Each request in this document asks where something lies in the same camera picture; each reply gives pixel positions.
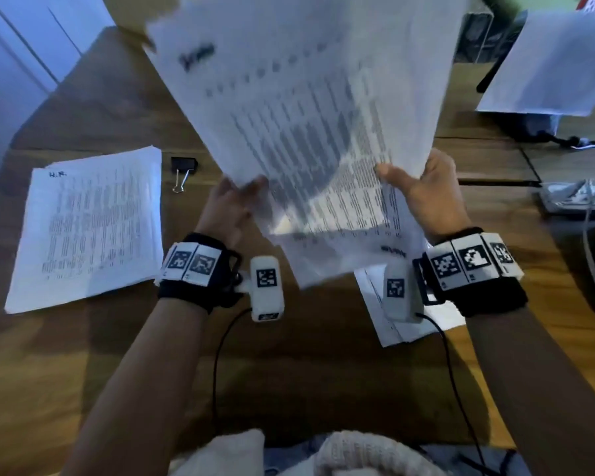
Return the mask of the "black binder clip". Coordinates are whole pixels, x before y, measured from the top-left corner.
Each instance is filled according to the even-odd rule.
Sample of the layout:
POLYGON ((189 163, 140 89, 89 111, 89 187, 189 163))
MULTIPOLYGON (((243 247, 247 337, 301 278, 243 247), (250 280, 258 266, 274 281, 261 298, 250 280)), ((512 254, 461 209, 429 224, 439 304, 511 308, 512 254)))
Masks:
POLYGON ((198 170, 198 160, 194 157, 171 157, 171 170, 175 175, 173 193, 182 193, 189 177, 198 170))

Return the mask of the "white knitted sweater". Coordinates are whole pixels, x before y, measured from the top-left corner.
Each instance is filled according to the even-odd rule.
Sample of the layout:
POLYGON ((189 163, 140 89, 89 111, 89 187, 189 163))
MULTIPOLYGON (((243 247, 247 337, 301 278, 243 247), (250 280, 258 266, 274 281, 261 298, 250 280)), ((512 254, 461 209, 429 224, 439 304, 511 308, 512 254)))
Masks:
POLYGON ((215 437, 172 460, 168 476, 454 476, 422 453, 373 433, 343 430, 306 444, 265 452, 259 429, 215 437))

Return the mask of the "printed paper sheets on table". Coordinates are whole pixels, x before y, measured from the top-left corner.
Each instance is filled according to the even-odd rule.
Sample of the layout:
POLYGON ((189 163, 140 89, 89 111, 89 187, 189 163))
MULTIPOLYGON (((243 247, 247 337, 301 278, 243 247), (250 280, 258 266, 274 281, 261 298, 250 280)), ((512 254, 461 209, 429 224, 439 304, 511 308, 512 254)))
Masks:
POLYGON ((419 289, 411 282, 412 271, 401 277, 402 297, 386 296, 387 266, 373 265, 354 272, 359 290, 382 347, 412 343, 438 328, 448 331, 465 325, 453 303, 422 305, 419 289))

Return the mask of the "printed paper stack with handwriting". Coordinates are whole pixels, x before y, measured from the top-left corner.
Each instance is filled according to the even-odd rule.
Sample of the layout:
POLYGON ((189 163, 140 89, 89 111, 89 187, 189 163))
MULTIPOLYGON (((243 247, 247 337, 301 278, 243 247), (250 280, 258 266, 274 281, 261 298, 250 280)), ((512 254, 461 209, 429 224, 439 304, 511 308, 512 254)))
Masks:
POLYGON ((153 280, 164 259, 161 183, 154 146, 33 169, 5 312, 153 280))

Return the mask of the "blank white paper sheet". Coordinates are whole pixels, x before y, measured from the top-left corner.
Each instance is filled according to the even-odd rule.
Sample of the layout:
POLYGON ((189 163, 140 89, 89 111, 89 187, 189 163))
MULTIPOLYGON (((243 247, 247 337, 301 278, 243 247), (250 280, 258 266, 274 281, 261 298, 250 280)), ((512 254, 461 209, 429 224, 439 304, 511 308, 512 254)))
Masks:
POLYGON ((595 12, 525 15, 476 111, 587 117, 595 108, 595 12))

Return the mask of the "person's right hand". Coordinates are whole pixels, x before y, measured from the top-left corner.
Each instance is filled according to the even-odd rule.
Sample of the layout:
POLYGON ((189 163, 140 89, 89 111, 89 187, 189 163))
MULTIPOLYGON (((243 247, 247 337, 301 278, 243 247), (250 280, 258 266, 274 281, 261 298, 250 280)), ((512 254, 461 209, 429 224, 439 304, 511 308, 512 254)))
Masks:
POLYGON ((430 244, 472 226, 454 160, 443 151, 431 149, 420 178, 413 177, 413 187, 399 191, 430 244))

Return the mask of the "person's left forearm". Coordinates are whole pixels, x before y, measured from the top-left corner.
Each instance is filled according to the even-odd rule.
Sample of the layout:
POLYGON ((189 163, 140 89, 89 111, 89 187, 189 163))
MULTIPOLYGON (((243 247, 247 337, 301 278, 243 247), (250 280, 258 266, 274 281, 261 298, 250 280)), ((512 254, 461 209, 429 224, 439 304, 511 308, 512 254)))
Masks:
POLYGON ((160 299, 86 418, 61 476, 167 476, 208 312, 160 299))

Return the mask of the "white power strip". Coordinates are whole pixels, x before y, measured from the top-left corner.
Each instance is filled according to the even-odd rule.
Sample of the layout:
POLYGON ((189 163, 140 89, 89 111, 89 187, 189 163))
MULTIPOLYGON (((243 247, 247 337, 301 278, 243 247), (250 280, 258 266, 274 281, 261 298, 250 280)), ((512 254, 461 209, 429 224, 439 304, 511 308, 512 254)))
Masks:
POLYGON ((551 215, 579 216, 595 213, 595 181, 584 179, 573 183, 544 183, 539 198, 551 215))

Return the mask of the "person's right forearm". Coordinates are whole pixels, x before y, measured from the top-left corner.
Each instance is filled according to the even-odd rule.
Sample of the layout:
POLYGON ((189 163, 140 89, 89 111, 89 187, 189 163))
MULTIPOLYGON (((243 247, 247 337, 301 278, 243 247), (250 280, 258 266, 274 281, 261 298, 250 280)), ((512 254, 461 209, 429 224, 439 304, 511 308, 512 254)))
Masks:
POLYGON ((532 476, 595 476, 595 390, 527 306, 466 326, 532 476))

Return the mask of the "printed paper sheets bundle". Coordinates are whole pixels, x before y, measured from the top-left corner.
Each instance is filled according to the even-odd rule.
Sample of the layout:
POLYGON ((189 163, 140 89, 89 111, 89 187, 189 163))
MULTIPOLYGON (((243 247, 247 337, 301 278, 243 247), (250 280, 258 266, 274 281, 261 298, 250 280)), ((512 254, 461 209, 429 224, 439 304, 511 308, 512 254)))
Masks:
POLYGON ((470 0, 179 0, 146 53, 301 288, 418 257, 386 162, 423 172, 470 0))

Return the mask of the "white cabinet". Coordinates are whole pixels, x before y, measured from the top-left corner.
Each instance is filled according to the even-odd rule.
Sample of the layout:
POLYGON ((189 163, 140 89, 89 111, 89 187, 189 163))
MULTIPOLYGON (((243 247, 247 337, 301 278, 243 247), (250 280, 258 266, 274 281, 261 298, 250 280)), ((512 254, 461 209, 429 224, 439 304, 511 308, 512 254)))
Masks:
POLYGON ((0 0, 0 167, 19 129, 114 25, 104 0, 0 0))

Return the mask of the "person's left hand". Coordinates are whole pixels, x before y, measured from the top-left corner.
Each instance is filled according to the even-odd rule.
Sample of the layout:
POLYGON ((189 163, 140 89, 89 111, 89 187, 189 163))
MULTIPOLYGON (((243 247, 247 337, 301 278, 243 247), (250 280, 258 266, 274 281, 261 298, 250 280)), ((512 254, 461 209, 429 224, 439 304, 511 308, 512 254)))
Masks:
POLYGON ((215 239, 228 249, 235 249, 257 204, 241 203, 241 187, 229 177, 223 176, 209 193, 194 233, 215 239))

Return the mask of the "black wristband with marker tags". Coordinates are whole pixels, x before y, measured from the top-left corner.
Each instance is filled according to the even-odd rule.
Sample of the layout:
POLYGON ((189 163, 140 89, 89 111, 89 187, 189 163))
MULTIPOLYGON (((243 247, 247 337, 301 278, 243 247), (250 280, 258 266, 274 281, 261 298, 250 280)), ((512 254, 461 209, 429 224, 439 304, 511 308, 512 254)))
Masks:
POLYGON ((498 233, 469 227, 430 246, 413 260, 425 306, 452 303, 465 318, 502 315, 526 307, 520 268, 498 233))
POLYGON ((198 232, 169 249, 155 285, 159 299, 189 302, 211 313, 235 306, 241 295, 239 269, 243 257, 225 243, 198 232))

